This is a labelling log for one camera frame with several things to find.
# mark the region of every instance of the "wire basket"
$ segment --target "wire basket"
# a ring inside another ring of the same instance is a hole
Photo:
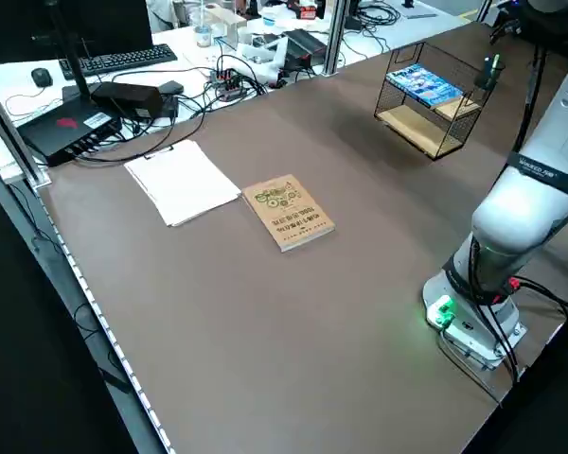
[[[392,52],[375,109],[375,117],[433,160],[462,148],[502,71],[498,59],[477,69],[427,43]],[[460,96],[432,104],[416,92],[394,84],[387,75],[419,64],[456,87]]]

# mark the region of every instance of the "table surface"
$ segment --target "table surface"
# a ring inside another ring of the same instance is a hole
[[[493,409],[438,351],[420,291],[503,165],[532,49],[492,48],[477,24],[430,42],[507,64],[468,144],[435,163],[373,117],[387,56],[214,113],[195,135],[239,187],[292,173],[335,221],[291,252],[242,200],[168,228],[122,166],[51,171],[44,203],[178,452],[451,453]],[[548,60],[537,118],[567,70]],[[524,273],[568,298],[568,226]],[[530,363],[561,318],[517,302]],[[509,384],[504,368],[488,380]]]
[[[384,38],[389,46],[393,48],[433,36],[457,26],[462,26],[467,22],[462,18],[451,16],[450,14],[439,11],[438,9],[433,10],[437,14],[436,17],[415,20],[407,20],[402,17],[393,26],[378,27],[375,32],[376,36]],[[261,25],[262,20],[249,21],[249,27],[257,33],[263,31],[274,32],[272,29],[263,30]],[[316,36],[324,42],[328,40],[327,36]],[[216,59],[221,54],[221,49],[217,45],[212,45],[208,48],[198,47],[195,44],[195,36],[193,34],[192,27],[155,33],[153,35],[153,42],[155,44],[168,44],[179,60],[138,68],[138,71],[180,71],[188,70],[196,66],[213,67]],[[353,62],[364,59],[364,56],[367,58],[373,57],[382,52],[381,47],[373,38],[358,35],[353,32],[347,33],[346,43],[348,45],[342,44],[341,46],[342,65],[349,65]],[[39,67],[46,68],[53,78],[53,85],[43,91],[33,84],[30,75],[33,69]],[[314,69],[316,72],[320,72],[321,66],[316,66]],[[114,75],[122,72],[123,71],[119,71],[112,74],[102,75],[100,79],[111,80]],[[203,91],[207,76],[207,71],[193,70],[186,72],[141,73],[127,75],[126,77],[119,78],[118,81],[159,86],[170,80],[176,80],[185,87],[186,96],[194,97]],[[89,83],[93,83],[99,81],[99,78],[90,77],[87,78],[87,80]],[[44,112],[42,110],[39,111],[39,109],[43,106],[48,105],[46,109],[50,110],[61,104],[62,87],[65,85],[72,85],[73,83],[73,80],[65,80],[59,67],[59,63],[56,60],[30,61],[0,65],[0,100],[5,103],[7,99],[11,97],[9,100],[9,109],[13,114],[15,114],[11,115],[11,119],[15,122],[16,126],[20,126],[35,117],[37,114]],[[212,98],[213,95],[209,92],[206,102],[209,102]],[[31,114],[34,113],[34,111],[36,111],[36,114],[34,115],[19,115]],[[181,108],[179,110],[178,121],[187,120],[191,114],[191,110]],[[168,123],[169,121],[165,118],[156,122],[156,125],[166,126]],[[15,164],[2,140],[0,140],[0,169],[2,178],[7,182],[17,180],[21,176],[21,170]]]

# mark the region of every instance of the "book cover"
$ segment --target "book cover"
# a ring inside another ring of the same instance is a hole
[[[242,190],[284,253],[334,230],[334,223],[293,175]]]
[[[430,109],[454,101],[463,92],[415,63],[387,74],[387,80]]]

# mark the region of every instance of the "blue magazine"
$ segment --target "blue magazine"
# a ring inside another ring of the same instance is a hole
[[[387,80],[430,109],[463,95],[454,85],[418,63],[387,74]]]

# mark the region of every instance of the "keyboard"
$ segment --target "keyboard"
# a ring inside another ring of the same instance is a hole
[[[85,76],[95,76],[97,74],[112,73],[123,69],[139,68],[166,61],[176,61],[177,56],[167,44],[155,45],[151,49],[138,52],[127,52],[125,54],[102,55],[92,59],[80,59],[82,73]],[[74,78],[74,73],[67,60],[59,60],[59,66],[63,71],[65,80]]]

